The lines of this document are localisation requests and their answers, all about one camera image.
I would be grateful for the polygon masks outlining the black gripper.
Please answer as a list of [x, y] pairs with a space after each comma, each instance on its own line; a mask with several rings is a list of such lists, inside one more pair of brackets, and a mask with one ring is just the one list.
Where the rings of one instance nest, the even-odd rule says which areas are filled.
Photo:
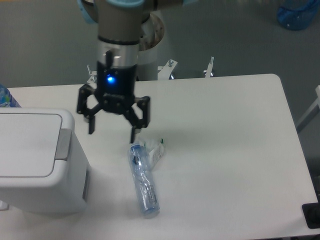
[[[84, 84], [78, 90], [76, 112], [88, 122], [88, 134], [95, 131], [95, 115], [103, 109], [108, 113], [124, 115], [131, 124], [130, 143], [133, 144], [143, 128], [151, 121], [151, 98], [134, 96], [137, 65], [108, 68], [97, 62], [97, 88]], [[94, 95], [98, 103], [88, 108], [89, 96]], [[138, 117], [132, 105], [136, 105], [142, 116]]]

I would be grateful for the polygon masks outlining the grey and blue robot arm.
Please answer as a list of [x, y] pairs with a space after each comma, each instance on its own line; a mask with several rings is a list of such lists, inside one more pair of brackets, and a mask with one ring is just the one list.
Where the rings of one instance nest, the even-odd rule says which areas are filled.
[[84, 19], [97, 23], [98, 52], [96, 88], [89, 84], [79, 89], [77, 113], [95, 131], [95, 115], [100, 110], [123, 115], [131, 124], [130, 142], [147, 128], [151, 120], [151, 98], [136, 97], [139, 52], [143, 29], [151, 12], [191, 4], [190, 0], [79, 0]]

